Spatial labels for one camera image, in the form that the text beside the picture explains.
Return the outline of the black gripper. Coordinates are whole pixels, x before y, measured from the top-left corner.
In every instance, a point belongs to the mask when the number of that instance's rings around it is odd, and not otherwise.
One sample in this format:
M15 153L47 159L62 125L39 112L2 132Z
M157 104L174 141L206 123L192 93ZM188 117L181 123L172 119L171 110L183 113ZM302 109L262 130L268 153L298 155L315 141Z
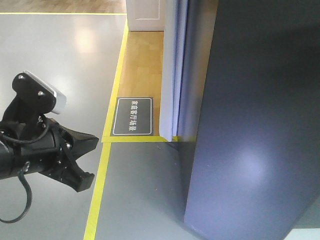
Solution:
M83 171L76 160L96 149L99 138L66 128L53 119L46 120L45 135L31 143L17 143L5 136L17 137L25 126L17 122L0 122L4 135L0 137L0 178L40 173L74 189L77 193L92 186L95 175Z

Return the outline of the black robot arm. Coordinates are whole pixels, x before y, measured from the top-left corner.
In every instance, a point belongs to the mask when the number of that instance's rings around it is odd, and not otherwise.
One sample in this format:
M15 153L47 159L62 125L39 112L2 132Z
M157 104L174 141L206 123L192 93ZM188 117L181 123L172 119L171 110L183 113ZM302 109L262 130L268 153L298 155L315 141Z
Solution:
M77 159L96 149L99 138L88 133L68 129L53 118L39 123L20 143L15 138L23 126L0 125L0 178L16 177L18 170L29 163L27 173L40 173L73 188L76 192L91 187L95 175L83 171Z

